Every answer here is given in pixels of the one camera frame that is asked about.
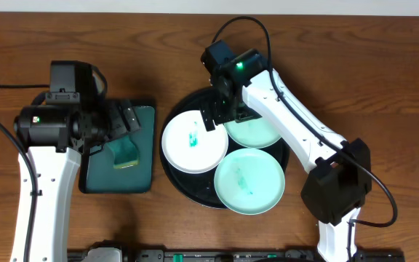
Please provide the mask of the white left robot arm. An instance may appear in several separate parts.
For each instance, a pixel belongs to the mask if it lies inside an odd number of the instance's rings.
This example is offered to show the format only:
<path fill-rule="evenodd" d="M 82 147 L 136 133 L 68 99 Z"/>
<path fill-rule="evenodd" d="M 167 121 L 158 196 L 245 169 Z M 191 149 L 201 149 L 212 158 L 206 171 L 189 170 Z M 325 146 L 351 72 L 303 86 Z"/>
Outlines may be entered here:
<path fill-rule="evenodd" d="M 138 164 L 133 144 L 116 143 L 139 128 L 127 99 L 86 103 L 48 99 L 21 110 L 15 119 L 22 151 L 11 261 L 67 261 L 73 182 L 81 162 L 109 148 L 113 153 L 109 167 Z"/>

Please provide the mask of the green yellow sponge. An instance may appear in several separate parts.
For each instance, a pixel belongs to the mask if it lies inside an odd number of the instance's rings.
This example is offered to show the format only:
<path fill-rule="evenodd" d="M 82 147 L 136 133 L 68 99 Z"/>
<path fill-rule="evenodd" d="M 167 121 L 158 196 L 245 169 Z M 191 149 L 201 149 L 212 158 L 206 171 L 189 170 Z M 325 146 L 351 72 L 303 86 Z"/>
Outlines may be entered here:
<path fill-rule="evenodd" d="M 138 148 L 129 136 L 112 140 L 106 143 L 106 145 L 112 152 L 114 169 L 123 169 L 139 164 L 140 155 Z"/>

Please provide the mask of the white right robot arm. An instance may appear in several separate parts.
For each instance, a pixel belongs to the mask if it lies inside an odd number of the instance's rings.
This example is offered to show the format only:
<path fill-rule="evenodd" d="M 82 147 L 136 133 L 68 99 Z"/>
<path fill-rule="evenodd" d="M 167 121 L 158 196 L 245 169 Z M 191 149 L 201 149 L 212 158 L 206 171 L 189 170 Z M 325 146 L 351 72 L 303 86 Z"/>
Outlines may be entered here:
<path fill-rule="evenodd" d="M 372 189 L 367 145 L 348 142 L 320 122 L 256 49 L 235 55 L 218 42 L 205 49 L 201 62 L 216 89 L 215 100 L 201 109 L 206 129 L 257 118 L 271 124 L 308 174 L 300 195 L 319 221 L 318 253 L 325 261 L 351 261 L 352 224 Z"/>

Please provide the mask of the white plate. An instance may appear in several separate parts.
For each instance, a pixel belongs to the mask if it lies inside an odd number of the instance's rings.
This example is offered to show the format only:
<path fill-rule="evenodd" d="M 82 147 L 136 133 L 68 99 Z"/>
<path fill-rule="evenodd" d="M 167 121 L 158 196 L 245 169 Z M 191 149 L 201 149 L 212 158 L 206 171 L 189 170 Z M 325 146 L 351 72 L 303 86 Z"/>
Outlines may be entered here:
<path fill-rule="evenodd" d="M 228 150 L 228 133 L 223 126 L 208 131 L 200 111 L 184 111 L 167 123 L 161 147 L 166 160 L 174 168 L 200 174 L 223 160 Z"/>

